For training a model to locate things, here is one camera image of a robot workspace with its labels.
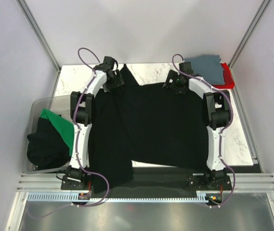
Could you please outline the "green t shirt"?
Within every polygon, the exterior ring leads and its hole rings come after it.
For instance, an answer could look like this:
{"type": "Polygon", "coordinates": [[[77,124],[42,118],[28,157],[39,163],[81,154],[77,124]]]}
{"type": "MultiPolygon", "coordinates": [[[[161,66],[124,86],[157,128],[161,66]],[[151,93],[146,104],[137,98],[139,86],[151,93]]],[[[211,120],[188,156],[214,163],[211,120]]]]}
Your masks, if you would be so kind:
{"type": "Polygon", "coordinates": [[[64,143],[68,146],[69,156],[72,156],[75,132],[73,124],[48,109],[43,109],[41,111],[40,118],[48,120],[53,125],[53,127],[60,134],[64,143]]]}

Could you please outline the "clear plastic bin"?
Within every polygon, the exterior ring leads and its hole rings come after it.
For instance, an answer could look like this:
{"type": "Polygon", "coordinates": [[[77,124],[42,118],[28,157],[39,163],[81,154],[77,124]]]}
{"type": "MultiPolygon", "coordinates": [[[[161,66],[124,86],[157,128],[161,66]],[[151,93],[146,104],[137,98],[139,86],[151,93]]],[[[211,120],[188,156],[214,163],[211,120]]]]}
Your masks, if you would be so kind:
{"type": "MultiPolygon", "coordinates": [[[[56,96],[50,98],[38,99],[33,102],[31,106],[30,118],[27,127],[27,134],[35,133],[37,130],[37,121],[41,115],[43,109],[48,109],[60,117],[73,122],[70,117],[70,95],[56,96]]],[[[36,173],[52,173],[58,170],[65,170],[69,165],[69,162],[58,168],[38,168],[33,165],[27,158],[28,139],[25,139],[25,154],[22,165],[22,172],[25,174],[36,174],[36,173]]]]}

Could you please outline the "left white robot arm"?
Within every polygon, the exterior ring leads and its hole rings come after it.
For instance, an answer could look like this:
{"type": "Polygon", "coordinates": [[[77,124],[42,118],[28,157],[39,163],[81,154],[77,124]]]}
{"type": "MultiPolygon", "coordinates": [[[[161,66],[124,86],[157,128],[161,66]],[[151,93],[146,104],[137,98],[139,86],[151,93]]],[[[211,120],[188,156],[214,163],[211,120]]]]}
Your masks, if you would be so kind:
{"type": "Polygon", "coordinates": [[[62,188],[84,189],[88,186],[88,177],[94,175],[104,179],[109,186],[105,176],[87,170],[89,167],[88,139],[96,119],[95,96],[100,89],[110,92],[123,84],[118,62],[108,57],[107,61],[92,68],[92,75],[83,92],[73,91],[71,93],[70,109],[74,124],[73,154],[70,164],[64,172],[62,188]]]}

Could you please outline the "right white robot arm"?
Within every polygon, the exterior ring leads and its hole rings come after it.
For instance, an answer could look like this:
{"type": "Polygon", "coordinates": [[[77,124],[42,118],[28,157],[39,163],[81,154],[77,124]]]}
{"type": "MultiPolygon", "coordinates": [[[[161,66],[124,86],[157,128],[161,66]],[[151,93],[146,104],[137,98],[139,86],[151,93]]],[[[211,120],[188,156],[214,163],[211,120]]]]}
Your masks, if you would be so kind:
{"type": "Polygon", "coordinates": [[[202,120],[209,138],[208,170],[204,175],[194,177],[189,187],[205,186],[211,190],[218,189],[229,181],[224,161],[224,140],[226,128],[233,120],[230,94],[227,90],[216,89],[202,77],[183,75],[174,70],[168,72],[163,87],[182,95],[190,90],[202,99],[202,120]]]}

